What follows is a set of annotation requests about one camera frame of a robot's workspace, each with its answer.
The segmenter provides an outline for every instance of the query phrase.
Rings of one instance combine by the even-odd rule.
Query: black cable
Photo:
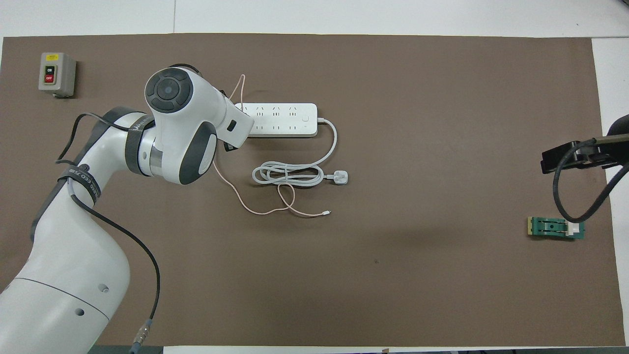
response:
[[[592,205],[588,208],[588,210],[585,213],[583,213],[583,215],[581,215],[580,217],[570,216],[570,214],[568,214],[568,212],[565,211],[565,208],[562,205],[561,200],[559,198],[559,175],[561,174],[561,171],[563,170],[566,162],[568,161],[568,159],[571,157],[573,153],[575,153],[577,150],[581,149],[582,147],[593,146],[595,145],[595,143],[596,143],[596,139],[592,138],[592,139],[580,142],[576,144],[575,146],[573,146],[562,157],[562,159],[559,161],[557,165],[557,169],[555,170],[555,176],[552,180],[552,196],[555,200],[557,210],[559,210],[559,213],[569,222],[579,223],[579,222],[584,222],[585,220],[588,220],[588,218],[590,218],[590,216],[592,216],[598,210],[598,208],[601,207],[605,199],[607,199],[612,189],[614,189],[614,187],[618,184],[618,182],[622,179],[622,177],[624,177],[627,174],[627,172],[629,172],[629,164],[625,164],[620,169],[620,171],[616,173],[614,177],[612,177],[610,182],[601,191],[601,194],[599,194],[598,197],[596,197],[594,203],[592,203]]]
[[[74,161],[70,161],[70,160],[56,160],[55,164],[74,164]]]
[[[70,133],[70,139],[68,140],[68,144],[65,145],[64,150],[61,152],[61,155],[59,155],[57,160],[63,159],[65,156],[65,153],[68,152],[68,150],[70,149],[70,146],[72,146],[72,142],[74,141],[74,135],[76,135],[77,128],[79,127],[79,122],[81,121],[81,118],[83,118],[86,115],[89,115],[90,117],[94,117],[100,120],[101,122],[105,123],[106,125],[109,125],[112,128],[120,129],[124,132],[129,131],[129,128],[125,128],[125,127],[122,127],[121,125],[108,122],[103,117],[99,116],[98,114],[91,113],[91,112],[81,113],[80,115],[77,116],[76,120],[74,120],[74,125],[72,126],[72,133]]]
[[[123,234],[129,236],[132,240],[134,240],[137,244],[139,244],[140,247],[142,247],[144,252],[146,252],[148,254],[148,257],[151,259],[151,262],[153,262],[153,266],[155,267],[155,283],[156,283],[156,287],[155,287],[156,288],[155,289],[155,302],[153,303],[153,309],[151,310],[151,316],[148,317],[150,319],[153,319],[153,316],[155,315],[155,310],[157,309],[157,302],[159,302],[159,290],[160,290],[160,283],[161,283],[161,276],[160,276],[160,273],[159,273],[159,266],[157,265],[157,260],[155,260],[155,257],[153,256],[153,253],[151,253],[151,251],[148,249],[147,245],[145,245],[139,238],[137,238],[130,231],[127,231],[124,227],[116,224],[115,222],[107,219],[107,217],[99,214],[94,209],[88,207],[82,201],[80,201],[77,198],[76,195],[72,194],[71,197],[72,197],[72,200],[74,201],[74,203],[76,203],[78,206],[80,206],[86,212],[92,214],[93,216],[97,217],[98,219],[101,219],[102,221],[104,221],[107,224],[109,224],[109,225],[113,226],[114,228],[116,228],[118,231],[120,231]]]
[[[190,65],[190,64],[186,64],[186,63],[177,63],[177,64],[172,64],[169,67],[186,67],[188,69],[192,69],[194,70],[197,74],[199,74],[199,76],[203,77],[203,75],[201,75],[201,71],[199,71],[199,69],[195,68],[194,66]]]

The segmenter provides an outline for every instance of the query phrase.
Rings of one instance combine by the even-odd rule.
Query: gray switch box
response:
[[[74,94],[74,75],[77,62],[65,53],[42,53],[39,89],[54,97]]]

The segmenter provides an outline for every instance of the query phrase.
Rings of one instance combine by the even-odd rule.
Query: power plug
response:
[[[334,184],[336,185],[346,185],[347,181],[349,179],[349,175],[347,174],[347,171],[334,171],[334,174],[332,175],[331,178],[334,181]]]
[[[314,137],[317,134],[314,103],[243,103],[242,111],[254,120],[249,137]]]

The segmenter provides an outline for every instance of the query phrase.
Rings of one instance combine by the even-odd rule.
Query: power cord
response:
[[[569,222],[574,222],[578,224],[580,222],[584,222],[585,220],[588,220],[588,218],[590,218],[598,210],[598,208],[601,207],[605,199],[607,199],[611,191],[618,184],[618,182],[622,179],[622,177],[624,177],[627,174],[627,172],[629,172],[629,163],[628,163],[628,164],[625,164],[620,169],[620,171],[614,175],[614,177],[612,177],[610,182],[605,186],[605,188],[603,188],[603,190],[598,195],[598,197],[596,197],[594,203],[592,203],[592,205],[588,208],[588,210],[585,213],[583,213],[583,215],[581,215],[580,217],[573,217],[570,214],[568,214],[568,212],[565,211],[563,204],[561,203],[561,199],[559,198],[559,176],[561,175],[561,171],[564,169],[564,166],[566,162],[568,161],[568,159],[577,150],[583,147],[594,146],[594,145],[596,145],[595,138],[585,140],[576,144],[570,150],[568,150],[566,154],[564,154],[562,159],[557,164],[557,169],[555,170],[555,176],[553,177],[553,180],[552,180],[552,196],[553,196],[553,199],[555,200],[555,205],[557,206],[557,210],[559,210],[559,213]]]

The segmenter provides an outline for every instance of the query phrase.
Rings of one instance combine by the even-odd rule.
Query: white plug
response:
[[[329,180],[333,180],[334,184],[336,185],[346,185],[347,184],[347,180],[349,179],[349,176],[347,174],[347,171],[334,171],[333,175],[328,175],[326,176]]]

